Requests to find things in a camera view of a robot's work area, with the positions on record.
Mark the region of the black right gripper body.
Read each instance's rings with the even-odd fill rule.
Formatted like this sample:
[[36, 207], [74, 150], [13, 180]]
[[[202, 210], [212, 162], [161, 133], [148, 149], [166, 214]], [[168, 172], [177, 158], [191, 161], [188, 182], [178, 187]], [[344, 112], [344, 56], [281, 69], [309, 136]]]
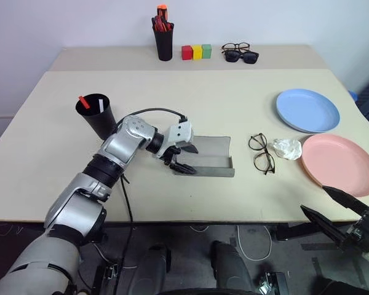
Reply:
[[369, 253], [369, 208], [351, 210], [359, 215], [360, 219], [347, 230], [343, 249]]

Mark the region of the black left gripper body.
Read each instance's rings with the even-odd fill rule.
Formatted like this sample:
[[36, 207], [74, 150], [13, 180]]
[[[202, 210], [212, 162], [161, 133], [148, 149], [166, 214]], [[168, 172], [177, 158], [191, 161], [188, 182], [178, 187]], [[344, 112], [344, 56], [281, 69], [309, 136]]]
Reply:
[[175, 145], [169, 146], [167, 149], [161, 149], [157, 154], [156, 158], [163, 161], [165, 165], [176, 165], [177, 156], [183, 151], [182, 147], [177, 147]]

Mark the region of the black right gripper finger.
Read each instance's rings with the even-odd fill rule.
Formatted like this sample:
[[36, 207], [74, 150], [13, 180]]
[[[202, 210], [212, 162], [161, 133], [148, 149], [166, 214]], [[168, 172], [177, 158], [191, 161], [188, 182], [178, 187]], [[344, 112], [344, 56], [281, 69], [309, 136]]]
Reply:
[[330, 186], [322, 186], [322, 189], [341, 206], [352, 210], [355, 213], [368, 213], [369, 206], [361, 202], [352, 195]]
[[311, 208], [304, 205], [300, 206], [304, 215], [315, 224], [327, 237], [329, 237], [337, 246], [343, 246], [346, 235], [340, 231], [328, 218]]

